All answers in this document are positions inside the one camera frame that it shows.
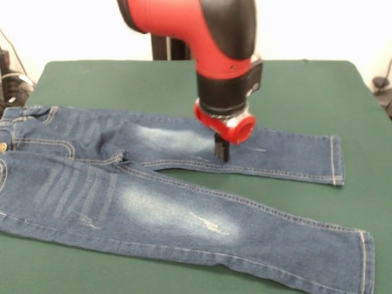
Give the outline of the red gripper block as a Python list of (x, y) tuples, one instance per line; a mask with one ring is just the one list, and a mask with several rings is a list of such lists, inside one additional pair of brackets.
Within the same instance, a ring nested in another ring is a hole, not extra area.
[(220, 118), (203, 111), (197, 99), (194, 114), (205, 127), (215, 131), (214, 155), (224, 162), (230, 159), (230, 143), (238, 145), (245, 142), (256, 125), (256, 118), (249, 112), (248, 105), (234, 116)]

